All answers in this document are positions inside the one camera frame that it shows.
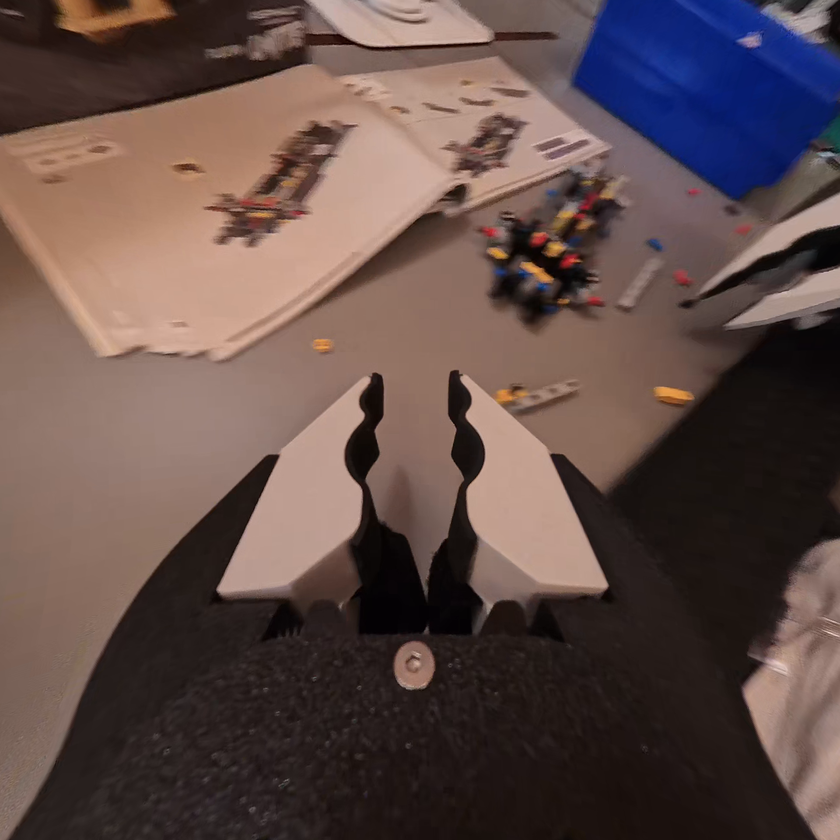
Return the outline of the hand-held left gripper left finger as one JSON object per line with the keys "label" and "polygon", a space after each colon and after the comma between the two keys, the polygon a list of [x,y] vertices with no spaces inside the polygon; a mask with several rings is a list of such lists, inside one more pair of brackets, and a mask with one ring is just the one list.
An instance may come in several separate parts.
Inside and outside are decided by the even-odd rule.
{"label": "hand-held left gripper left finger", "polygon": [[362,585],[352,543],[370,509],[383,382],[368,374],[284,446],[217,585],[225,602],[346,605]]}

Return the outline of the lego car chassis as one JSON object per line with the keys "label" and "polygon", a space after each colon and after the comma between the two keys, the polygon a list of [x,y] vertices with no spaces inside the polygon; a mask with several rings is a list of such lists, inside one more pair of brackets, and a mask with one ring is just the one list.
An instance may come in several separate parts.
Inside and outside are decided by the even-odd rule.
{"label": "lego car chassis", "polygon": [[536,324],[585,305],[598,292],[595,252],[627,208],[627,175],[598,164],[568,170],[558,187],[530,215],[501,212],[478,228],[492,265],[488,296],[515,308],[522,322]]}

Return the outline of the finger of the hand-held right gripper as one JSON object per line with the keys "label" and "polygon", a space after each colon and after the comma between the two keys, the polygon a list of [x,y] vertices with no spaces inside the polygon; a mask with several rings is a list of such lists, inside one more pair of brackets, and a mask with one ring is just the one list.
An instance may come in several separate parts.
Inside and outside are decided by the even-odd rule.
{"label": "finger of the hand-held right gripper", "polygon": [[802,275],[838,267],[839,197],[831,196],[769,227],[679,307],[690,309],[743,286],[758,288],[762,299],[793,286]]}
{"label": "finger of the hand-held right gripper", "polygon": [[785,290],[764,296],[723,325],[725,330],[765,327],[783,321],[806,322],[839,309],[839,268],[802,275]]}

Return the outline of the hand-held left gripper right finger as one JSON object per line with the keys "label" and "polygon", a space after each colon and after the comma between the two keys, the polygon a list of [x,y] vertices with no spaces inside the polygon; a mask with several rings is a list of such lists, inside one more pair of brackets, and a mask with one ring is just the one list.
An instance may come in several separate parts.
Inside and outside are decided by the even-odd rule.
{"label": "hand-held left gripper right finger", "polygon": [[467,374],[448,377],[451,457],[461,481],[448,531],[448,569],[479,608],[607,591],[548,448]]}

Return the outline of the lego instruction booklet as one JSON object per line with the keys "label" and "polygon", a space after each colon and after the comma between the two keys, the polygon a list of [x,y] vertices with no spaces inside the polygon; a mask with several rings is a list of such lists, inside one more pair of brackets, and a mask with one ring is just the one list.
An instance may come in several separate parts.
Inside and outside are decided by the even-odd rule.
{"label": "lego instruction booklet", "polygon": [[99,356],[223,361],[426,214],[608,154],[497,57],[314,64],[2,137],[2,219]]}

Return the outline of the black lego set box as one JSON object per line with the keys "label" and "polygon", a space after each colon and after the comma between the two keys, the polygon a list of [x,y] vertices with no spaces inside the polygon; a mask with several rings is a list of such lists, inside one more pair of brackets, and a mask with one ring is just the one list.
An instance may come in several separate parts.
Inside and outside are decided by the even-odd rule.
{"label": "black lego set box", "polygon": [[2,2],[1,131],[224,88],[309,60],[300,2],[167,2],[172,17],[82,34],[67,2]]}

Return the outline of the thin grey lego beam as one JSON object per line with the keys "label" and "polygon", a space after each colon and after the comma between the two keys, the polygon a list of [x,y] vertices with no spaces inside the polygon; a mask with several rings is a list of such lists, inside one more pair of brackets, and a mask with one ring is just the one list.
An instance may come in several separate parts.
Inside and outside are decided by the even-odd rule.
{"label": "thin grey lego beam", "polygon": [[581,383],[576,379],[545,385],[532,391],[527,388],[517,389],[508,408],[515,414],[532,413],[575,396],[580,389]]}

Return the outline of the black dimpled foam mat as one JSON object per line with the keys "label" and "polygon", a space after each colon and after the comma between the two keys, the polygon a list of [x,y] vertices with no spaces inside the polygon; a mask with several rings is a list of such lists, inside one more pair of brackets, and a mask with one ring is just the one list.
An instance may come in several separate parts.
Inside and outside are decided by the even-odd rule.
{"label": "black dimpled foam mat", "polygon": [[838,538],[839,328],[780,326],[611,491],[743,683],[801,557]]}

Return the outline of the person's white t-shirt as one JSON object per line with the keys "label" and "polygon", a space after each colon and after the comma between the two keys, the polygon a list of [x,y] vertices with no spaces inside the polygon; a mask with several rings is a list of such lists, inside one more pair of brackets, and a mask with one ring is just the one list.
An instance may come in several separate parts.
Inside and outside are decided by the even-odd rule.
{"label": "person's white t-shirt", "polygon": [[839,539],[801,558],[749,656],[742,695],[763,749],[815,837],[838,839]]}

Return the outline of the blue plastic bin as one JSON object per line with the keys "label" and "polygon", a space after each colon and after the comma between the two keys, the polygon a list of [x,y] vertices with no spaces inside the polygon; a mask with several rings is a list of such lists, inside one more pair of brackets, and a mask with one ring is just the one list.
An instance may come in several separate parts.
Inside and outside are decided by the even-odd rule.
{"label": "blue plastic bin", "polygon": [[608,1],[574,85],[739,200],[781,180],[838,114],[838,49],[742,1]]}

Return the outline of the long grey lego beam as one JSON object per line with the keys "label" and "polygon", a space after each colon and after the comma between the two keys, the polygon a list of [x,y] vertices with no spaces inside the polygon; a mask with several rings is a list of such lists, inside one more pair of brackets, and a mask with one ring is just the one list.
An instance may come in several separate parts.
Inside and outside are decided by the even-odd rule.
{"label": "long grey lego beam", "polygon": [[664,260],[659,256],[647,259],[616,301],[616,308],[623,312],[634,310],[646,289],[648,289],[654,278],[662,270],[664,264]]}

